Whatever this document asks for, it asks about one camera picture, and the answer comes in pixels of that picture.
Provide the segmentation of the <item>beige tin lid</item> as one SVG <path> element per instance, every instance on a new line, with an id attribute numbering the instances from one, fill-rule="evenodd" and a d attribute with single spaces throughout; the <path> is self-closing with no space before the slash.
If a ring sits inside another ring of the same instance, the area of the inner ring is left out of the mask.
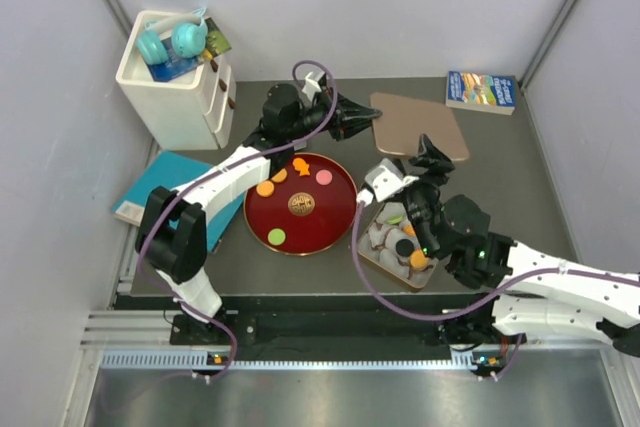
<path id="1" fill-rule="evenodd" d="M 453 162 L 470 158 L 470 151 L 453 111 L 446 105 L 388 93 L 373 93 L 370 107 L 382 115 L 372 121 L 374 143 L 385 156 L 409 159 L 418 153 L 422 134 Z"/>

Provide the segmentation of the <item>black round cookie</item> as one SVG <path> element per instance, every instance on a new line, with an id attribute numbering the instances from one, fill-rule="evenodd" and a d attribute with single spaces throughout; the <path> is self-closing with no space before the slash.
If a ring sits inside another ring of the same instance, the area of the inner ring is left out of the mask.
<path id="1" fill-rule="evenodd" d="M 414 244 L 410 239 L 400 239 L 395 243 L 395 251 L 399 257 L 410 257 L 414 252 Z"/>

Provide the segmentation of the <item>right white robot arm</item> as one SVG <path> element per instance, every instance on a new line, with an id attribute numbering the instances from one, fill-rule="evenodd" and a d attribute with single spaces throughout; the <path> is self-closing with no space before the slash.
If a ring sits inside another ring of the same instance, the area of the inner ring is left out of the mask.
<path id="1" fill-rule="evenodd" d="M 467 317 L 469 335 L 487 343 L 533 329 L 577 335 L 639 354 L 639 276 L 610 272 L 537 251 L 490 230 L 489 214 L 472 199 L 440 198 L 455 166 L 427 135 L 410 164 L 420 174 L 400 198 L 425 257 L 470 289 L 495 292 L 491 308 Z"/>

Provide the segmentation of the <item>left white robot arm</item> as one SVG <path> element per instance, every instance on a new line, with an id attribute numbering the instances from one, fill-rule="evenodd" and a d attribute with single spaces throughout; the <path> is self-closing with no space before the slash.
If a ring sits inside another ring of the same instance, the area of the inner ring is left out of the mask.
<path id="1" fill-rule="evenodd" d="M 336 141 L 369 128 L 381 111 L 353 102 L 336 90 L 291 84 L 270 88 L 258 126 L 218 166 L 187 184 L 155 188 L 149 195 L 136 239 L 139 263 L 148 263 L 168 285 L 192 331 L 205 343 L 226 334 L 218 313 L 222 299 L 204 270 L 208 225 L 246 191 L 281 171 L 294 143 L 327 131 Z"/>

